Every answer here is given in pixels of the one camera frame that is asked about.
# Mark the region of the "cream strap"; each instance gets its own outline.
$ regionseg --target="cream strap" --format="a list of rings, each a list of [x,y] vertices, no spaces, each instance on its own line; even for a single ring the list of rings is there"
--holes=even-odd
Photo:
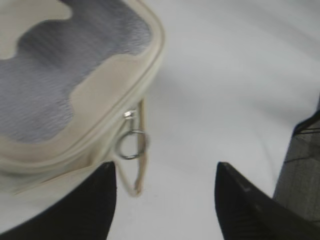
[[[145,180],[146,175],[146,169],[147,169],[147,163],[148,163],[148,157],[147,157],[147,144],[148,144],[148,138],[145,133],[145,103],[142,100],[138,105],[139,114],[139,124],[138,129],[135,129],[134,126],[134,120],[130,121],[130,129],[127,133],[122,135],[120,139],[116,139],[117,142],[115,142],[113,145],[115,146],[115,153],[112,154],[111,159],[108,157],[109,160],[112,160],[118,169],[120,179],[128,192],[128,194],[132,197],[138,197],[141,195],[143,191],[143,184]],[[127,126],[128,121],[125,121],[125,123],[120,127],[118,133],[123,132],[124,128]],[[137,135],[137,148],[138,152],[135,155],[132,156],[126,156],[121,153],[121,143],[122,140],[124,140],[129,135]],[[127,174],[125,173],[122,162],[124,161],[130,161],[130,160],[138,160],[138,172],[137,172],[137,178],[135,180],[134,185],[130,184],[130,181],[127,177]]]

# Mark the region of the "metal ring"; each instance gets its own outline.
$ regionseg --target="metal ring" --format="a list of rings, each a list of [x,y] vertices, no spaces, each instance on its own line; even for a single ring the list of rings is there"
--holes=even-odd
[[[131,136],[131,135],[137,135],[137,136],[142,135],[143,145],[140,146],[140,149],[138,149],[138,152],[136,154],[124,155],[121,150],[122,143],[126,137]],[[147,147],[148,147],[148,135],[144,131],[141,131],[141,130],[130,130],[130,131],[126,132],[124,135],[122,135],[119,138],[119,140],[116,142],[115,152],[119,157],[121,157],[125,160],[133,160],[133,159],[137,159],[137,158],[141,157],[146,152]]]

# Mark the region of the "black object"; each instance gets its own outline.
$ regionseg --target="black object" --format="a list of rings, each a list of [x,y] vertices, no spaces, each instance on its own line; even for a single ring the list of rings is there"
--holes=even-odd
[[[104,163],[64,199],[0,240],[105,240],[116,199],[115,165]]]
[[[273,201],[228,163],[219,163],[215,208],[225,240],[320,240],[320,229]]]

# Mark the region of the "zipper pull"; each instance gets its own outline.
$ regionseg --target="zipper pull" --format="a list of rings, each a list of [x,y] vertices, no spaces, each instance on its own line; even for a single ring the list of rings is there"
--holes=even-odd
[[[136,123],[137,123],[137,110],[129,110],[126,111],[123,114],[124,119],[129,122],[129,131],[127,131],[125,134],[123,134],[118,141],[116,142],[115,145],[115,152],[116,154],[125,160],[134,160],[134,159],[138,159],[139,157],[141,157],[143,154],[145,154],[148,144],[149,144],[149,138],[148,135],[146,134],[145,131],[141,130],[141,129],[136,129]],[[137,153],[134,155],[125,155],[122,152],[122,144],[124,142],[124,140],[132,135],[136,135],[137,138],[137,142],[140,142],[138,145],[138,150]]]

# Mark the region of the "gray mesh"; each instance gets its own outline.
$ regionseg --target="gray mesh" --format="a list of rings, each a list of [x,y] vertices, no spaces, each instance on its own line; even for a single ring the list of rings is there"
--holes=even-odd
[[[0,60],[0,135],[23,143],[49,140],[72,119],[70,93],[115,54],[141,53],[148,25],[121,0],[62,0],[72,18],[46,21]]]

